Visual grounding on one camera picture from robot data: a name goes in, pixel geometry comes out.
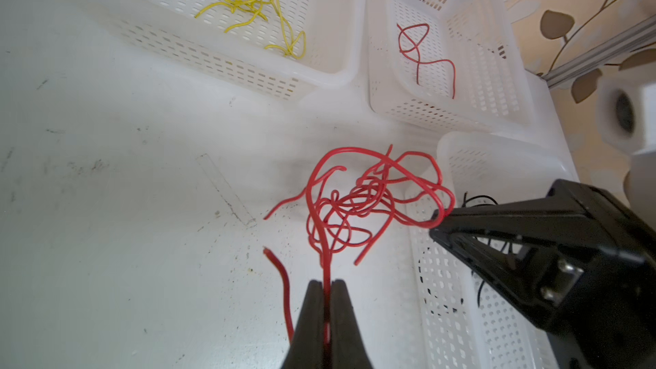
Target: red wire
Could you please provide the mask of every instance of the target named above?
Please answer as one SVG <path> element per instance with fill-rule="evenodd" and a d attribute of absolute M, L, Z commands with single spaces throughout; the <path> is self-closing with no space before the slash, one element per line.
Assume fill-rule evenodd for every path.
<path fill-rule="evenodd" d="M 285 310 L 285 325 L 287 326 L 287 337 L 289 342 L 294 338 L 294 325 L 291 323 L 291 308 L 289 306 L 289 276 L 283 263 L 274 255 L 273 252 L 267 247 L 264 247 L 264 254 L 274 264 L 275 268 L 283 278 L 283 308 Z"/>
<path fill-rule="evenodd" d="M 387 227 L 393 220 L 397 220 L 403 225 L 416 226 L 422 229 L 430 229 L 437 227 L 444 217 L 451 213 L 455 204 L 455 197 L 453 193 L 443 187 L 442 175 L 439 170 L 438 163 L 435 159 L 426 153 L 409 151 L 403 153 L 398 159 L 392 160 L 390 154 L 392 146 L 390 145 L 386 154 L 381 154 L 376 151 L 361 149 L 358 147 L 342 147 L 326 153 L 326 155 L 319 161 L 314 168 L 310 179 L 307 181 L 307 186 L 301 193 L 290 199 L 281 201 L 276 205 L 264 219 L 268 219 L 278 208 L 284 204 L 292 201 L 299 200 L 305 195 L 307 209 L 309 216 L 307 217 L 306 231 L 307 241 L 310 246 L 319 254 L 319 264 L 324 271 L 324 297 L 325 305 L 330 305 L 330 287 L 331 287 L 331 262 L 332 255 L 346 248 L 364 247 L 355 260 L 355 265 L 360 264 L 362 259 L 367 255 L 373 244 L 375 244 L 385 232 Z M 346 171 L 346 167 L 335 166 L 326 171 L 322 176 L 319 176 L 324 164 L 333 156 L 346 153 L 364 154 L 376 158 L 378 163 L 369 167 L 365 173 L 356 180 L 356 186 L 343 197 L 340 197 L 337 190 L 332 190 L 328 196 L 323 196 L 325 185 L 328 178 L 336 171 Z M 434 183 L 422 177 L 413 175 L 410 171 L 404 168 L 400 162 L 407 157 L 418 156 L 428 159 L 431 166 L 435 169 L 437 175 L 437 182 Z M 398 170 L 403 176 L 400 178 L 390 179 L 390 170 L 394 168 Z M 389 185 L 399 183 L 413 182 L 417 184 L 421 191 L 410 199 L 397 199 L 390 190 Z M 312 189 L 319 186 L 316 200 L 312 199 Z M 445 208 L 442 201 L 436 194 L 437 191 L 442 191 L 449 197 L 449 205 Z M 398 204 L 408 204 L 419 201 L 423 196 L 428 195 L 435 201 L 439 209 L 437 218 L 428 221 L 417 221 L 407 215 L 401 213 L 397 209 Z M 369 214 L 386 214 L 387 219 L 378 230 L 377 233 L 372 233 L 364 228 L 352 226 L 349 218 L 355 217 L 364 218 Z M 285 283 L 286 272 L 285 268 L 279 261 L 271 259 L 281 276 L 283 276 L 283 284 Z M 293 333 L 291 328 L 291 317 L 288 319 L 289 308 L 289 289 L 285 289 L 285 322 L 287 323 L 287 332 Z M 328 315 L 329 308 L 325 308 L 325 322 L 329 322 L 330 316 Z"/>
<path fill-rule="evenodd" d="M 421 61 L 421 53 L 419 52 L 419 45 L 424 41 L 426 36 L 428 36 L 428 32 L 431 31 L 431 27 L 428 26 L 428 23 L 420 23 L 418 25 L 412 25 L 408 27 L 402 28 L 398 24 L 396 25 L 399 29 L 401 29 L 401 32 L 399 33 L 399 52 L 401 52 L 402 55 L 408 60 L 411 60 L 416 63 L 416 83 L 419 84 L 419 66 L 420 65 L 431 65 L 433 63 L 439 63 L 439 62 L 449 62 L 451 63 L 451 66 L 453 66 L 453 97 L 451 99 L 455 99 L 455 64 L 449 59 L 440 59 L 440 60 L 434 60 L 434 61 Z M 419 39 L 417 43 L 408 36 L 406 33 L 406 30 L 408 29 L 414 29 L 415 27 L 425 27 L 426 32 L 424 35 Z M 410 40 L 410 43 L 413 44 L 413 47 L 409 50 L 404 50 L 401 46 L 401 36 L 405 36 L 406 39 Z M 412 57 L 408 56 L 407 53 L 413 52 L 416 50 L 416 60 L 413 59 Z"/>

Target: perforated basket wall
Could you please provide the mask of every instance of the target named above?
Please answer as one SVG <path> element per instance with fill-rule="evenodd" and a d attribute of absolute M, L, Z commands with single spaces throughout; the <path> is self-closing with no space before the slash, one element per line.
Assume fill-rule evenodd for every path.
<path fill-rule="evenodd" d="M 528 84 L 501 0 L 367 0 L 367 9 L 375 111 L 440 130 L 517 130 L 531 121 Z M 399 27 L 421 23 L 430 26 L 421 61 L 455 63 L 455 99 L 449 63 L 421 65 L 417 84 L 416 63 L 399 52 Z M 406 31 L 415 42 L 424 32 Z M 405 38 L 401 45 L 411 47 Z"/>
<path fill-rule="evenodd" d="M 488 194 L 499 203 L 538 198 L 554 179 L 570 177 L 562 162 L 541 148 L 488 134 L 447 134 L 439 142 L 437 157 L 456 206 L 465 192 Z M 433 179 L 431 172 L 423 177 Z M 410 187 L 406 197 L 418 192 Z M 446 194 L 440 198 L 448 202 Z M 428 197 L 407 205 L 408 214 L 417 219 L 430 219 L 434 210 Z M 535 329 L 487 284 L 479 307 L 481 279 L 425 230 L 412 229 L 411 243 L 430 369 L 558 368 L 545 332 Z"/>
<path fill-rule="evenodd" d="M 130 44 L 282 100 L 299 99 L 316 87 L 339 85 L 345 77 L 355 75 L 357 67 L 353 65 L 358 63 L 354 62 L 354 55 L 359 52 L 353 52 L 350 47 L 360 43 L 359 32 L 364 23 L 364 0 L 280 0 L 283 14 L 291 23 L 295 34 L 301 30 L 307 34 L 306 56 L 300 61 L 293 61 L 310 68 L 303 70 L 306 76 L 284 74 L 279 63 L 258 60 L 257 51 L 264 46 L 284 45 L 281 23 L 272 6 L 265 6 L 263 11 L 268 21 L 258 17 L 248 26 L 224 33 L 227 27 L 247 21 L 250 16 L 243 12 L 232 13 L 230 8 L 225 6 L 216 6 L 194 20 L 194 16 L 202 8 L 217 1 L 220 0 L 135 0 L 135 3 L 143 7 L 142 11 L 137 12 L 137 16 L 135 12 L 123 13 L 119 5 L 109 10 L 90 1 L 86 8 L 104 26 Z M 360 9 L 354 5 L 355 2 L 361 2 Z M 167 9 L 170 13 L 164 12 L 158 17 L 151 17 L 152 12 L 149 10 L 152 10 L 153 6 Z M 214 29 L 217 36 L 227 35 L 234 38 L 243 52 L 239 52 L 239 58 L 236 58 L 217 52 L 216 48 L 212 51 L 212 46 L 204 41 L 206 39 L 196 37 L 192 31 L 185 31 L 184 28 L 173 33 L 160 25 L 158 18 L 167 22 L 173 21 L 173 24 L 180 18 L 193 20 Z M 282 54 L 279 50 L 268 52 Z M 305 80 L 304 77 L 308 74 L 315 80 Z"/>

